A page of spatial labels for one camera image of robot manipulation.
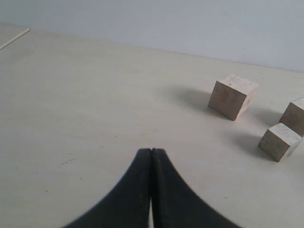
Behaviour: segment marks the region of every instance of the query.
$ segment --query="wooden block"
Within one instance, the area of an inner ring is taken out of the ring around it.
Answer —
[[[208,107],[231,120],[236,120],[248,107],[258,84],[229,74],[216,81]]]
[[[304,97],[289,104],[280,123],[285,124],[300,136],[304,136]]]
[[[269,128],[259,143],[259,148],[279,162],[288,157],[300,144],[302,137],[282,123]]]

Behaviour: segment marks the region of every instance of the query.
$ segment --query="wall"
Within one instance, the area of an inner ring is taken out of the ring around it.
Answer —
[[[0,0],[0,21],[304,71],[302,0]]]

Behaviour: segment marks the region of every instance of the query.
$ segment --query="beige table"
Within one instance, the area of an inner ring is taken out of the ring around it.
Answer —
[[[24,28],[2,24],[0,34],[14,29]],[[207,108],[231,72],[260,84],[236,122]],[[165,148],[194,191],[239,225],[302,227],[304,143],[281,163],[257,144],[304,96],[303,76],[30,31],[0,51],[0,227],[72,221],[142,147]]]

